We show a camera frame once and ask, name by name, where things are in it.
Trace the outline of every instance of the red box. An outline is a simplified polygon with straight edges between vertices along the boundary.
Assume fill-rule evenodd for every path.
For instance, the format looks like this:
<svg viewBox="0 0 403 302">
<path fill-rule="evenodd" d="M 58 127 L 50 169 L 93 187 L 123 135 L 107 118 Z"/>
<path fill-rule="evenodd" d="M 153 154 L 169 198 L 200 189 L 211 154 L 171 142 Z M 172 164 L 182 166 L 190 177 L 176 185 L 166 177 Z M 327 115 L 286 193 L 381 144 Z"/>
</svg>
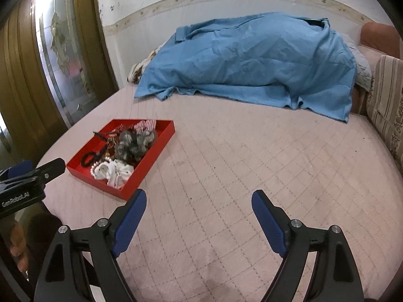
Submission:
<svg viewBox="0 0 403 302">
<path fill-rule="evenodd" d="M 99 132 L 109 133 L 121 124 L 130 126 L 137 124 L 140 121 L 142 121 L 142 119 L 113 119 Z M 121 189 L 108 186 L 106 180 L 94 179 L 90 174 L 91 167 L 84 168 L 81 166 L 81 159 L 86 153 L 90 151 L 99 151 L 105 145 L 105 142 L 99 137 L 94 136 L 91 140 L 89 140 L 88 143 L 84 145 L 81 150 L 78 151 L 76 155 L 67 163 L 66 167 L 73 176 L 104 192 L 127 201 L 138 188 L 164 147 L 168 144 L 169 140 L 175 133 L 174 122 L 172 120 L 157 120 L 156 131 L 158 133 L 157 141 L 150 148 L 150 150 L 148 150 L 146 155 L 134 169 L 133 174 Z"/>
</svg>

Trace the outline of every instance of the blue cloth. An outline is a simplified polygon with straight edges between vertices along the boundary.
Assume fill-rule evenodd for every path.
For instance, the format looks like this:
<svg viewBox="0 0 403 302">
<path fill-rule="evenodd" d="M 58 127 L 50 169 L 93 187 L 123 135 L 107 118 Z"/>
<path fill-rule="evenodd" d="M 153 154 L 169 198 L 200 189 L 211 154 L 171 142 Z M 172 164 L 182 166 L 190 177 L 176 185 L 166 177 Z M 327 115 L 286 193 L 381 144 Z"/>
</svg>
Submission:
<svg viewBox="0 0 403 302">
<path fill-rule="evenodd" d="M 273 12 L 215 19 L 178 28 L 147 66 L 135 97 L 200 92 L 347 122 L 356 68 L 326 18 Z"/>
</svg>

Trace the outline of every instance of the metal bolt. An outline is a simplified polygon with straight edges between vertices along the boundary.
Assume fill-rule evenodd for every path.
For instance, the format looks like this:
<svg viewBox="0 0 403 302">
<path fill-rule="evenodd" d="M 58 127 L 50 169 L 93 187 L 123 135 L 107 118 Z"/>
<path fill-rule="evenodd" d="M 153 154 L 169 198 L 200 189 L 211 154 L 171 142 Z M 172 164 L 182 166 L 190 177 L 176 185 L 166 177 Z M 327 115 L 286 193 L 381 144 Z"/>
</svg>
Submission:
<svg viewBox="0 0 403 302">
<path fill-rule="evenodd" d="M 293 220 L 291 220 L 291 225 L 293 227 L 299 228 L 299 227 L 302 226 L 302 222 L 300 220 L 298 220 L 298 219 L 293 219 Z"/>
<path fill-rule="evenodd" d="M 339 226 L 337 226 L 337 225 L 333 225 L 332 226 L 332 231 L 333 231 L 333 233 L 338 234 L 338 233 L 341 232 L 341 228 Z"/>
<path fill-rule="evenodd" d="M 60 234 L 63 234 L 63 233 L 65 233 L 65 232 L 67 232 L 67 230 L 68 230 L 69 228 L 67 227 L 67 226 L 62 226 L 62 227 L 60 227 L 59 228 L 59 233 Z"/>
<path fill-rule="evenodd" d="M 98 220 L 97 225 L 99 227 L 105 227 L 108 224 L 108 220 L 106 218 L 102 218 Z"/>
</svg>

